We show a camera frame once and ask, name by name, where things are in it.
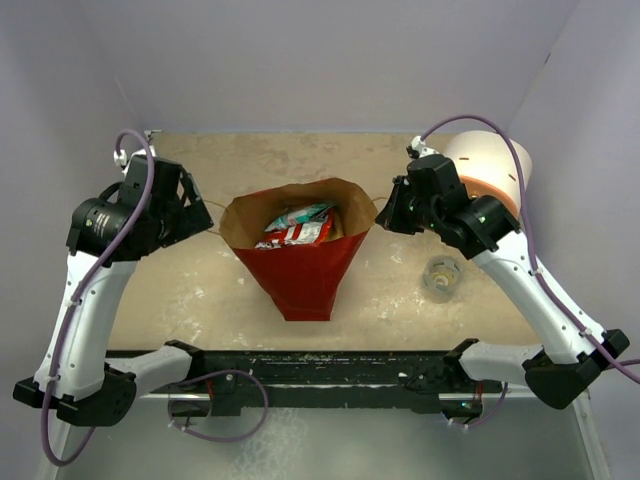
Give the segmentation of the red chips bag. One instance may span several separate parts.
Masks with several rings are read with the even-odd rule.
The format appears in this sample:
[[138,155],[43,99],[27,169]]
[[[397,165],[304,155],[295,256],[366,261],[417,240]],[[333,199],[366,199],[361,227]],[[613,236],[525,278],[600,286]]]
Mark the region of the red chips bag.
[[278,249],[288,246],[318,245],[327,240],[331,227],[331,208],[323,222],[308,222],[285,230],[265,232],[255,248]]

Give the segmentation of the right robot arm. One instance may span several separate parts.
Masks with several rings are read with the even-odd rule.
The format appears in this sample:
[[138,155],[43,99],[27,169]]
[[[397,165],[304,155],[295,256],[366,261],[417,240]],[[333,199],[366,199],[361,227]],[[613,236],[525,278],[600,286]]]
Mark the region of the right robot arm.
[[412,160],[394,178],[376,222],[394,233],[435,232],[501,288],[538,336],[532,346],[464,341],[444,369],[456,391],[485,380],[523,385],[564,409],[629,346],[621,330],[590,319],[553,279],[540,285],[518,220],[493,196],[470,198],[454,162],[441,154]]

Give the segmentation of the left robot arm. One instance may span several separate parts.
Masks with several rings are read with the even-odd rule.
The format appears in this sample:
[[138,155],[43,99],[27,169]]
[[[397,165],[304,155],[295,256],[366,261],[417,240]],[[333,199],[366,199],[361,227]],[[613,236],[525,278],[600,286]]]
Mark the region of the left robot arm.
[[73,212],[67,280],[54,330],[65,338],[51,340],[36,373],[14,387],[15,400],[51,408],[73,426],[114,426],[143,395],[172,383],[194,392],[205,382],[203,352],[178,340],[137,357],[107,356],[116,313],[138,262],[213,225],[192,175],[179,163],[157,158],[141,216],[109,251],[142,201],[146,175],[146,159],[134,156],[123,181]]

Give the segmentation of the teal snack packet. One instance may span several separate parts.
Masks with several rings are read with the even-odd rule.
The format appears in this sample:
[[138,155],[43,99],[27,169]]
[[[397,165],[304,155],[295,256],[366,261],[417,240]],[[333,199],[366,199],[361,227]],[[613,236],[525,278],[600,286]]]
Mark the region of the teal snack packet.
[[285,230],[308,222],[323,222],[332,204],[317,203],[302,208],[293,209],[275,218],[265,229],[265,232]]

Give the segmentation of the red paper bag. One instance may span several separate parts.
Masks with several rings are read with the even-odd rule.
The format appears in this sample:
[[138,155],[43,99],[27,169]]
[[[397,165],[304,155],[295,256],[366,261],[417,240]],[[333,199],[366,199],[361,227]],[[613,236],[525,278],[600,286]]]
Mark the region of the red paper bag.
[[[260,250],[255,245],[278,216],[317,203],[338,209],[344,236],[318,245]],[[378,214],[359,185],[339,178],[294,183],[234,198],[219,234],[287,321],[328,321],[340,282]]]

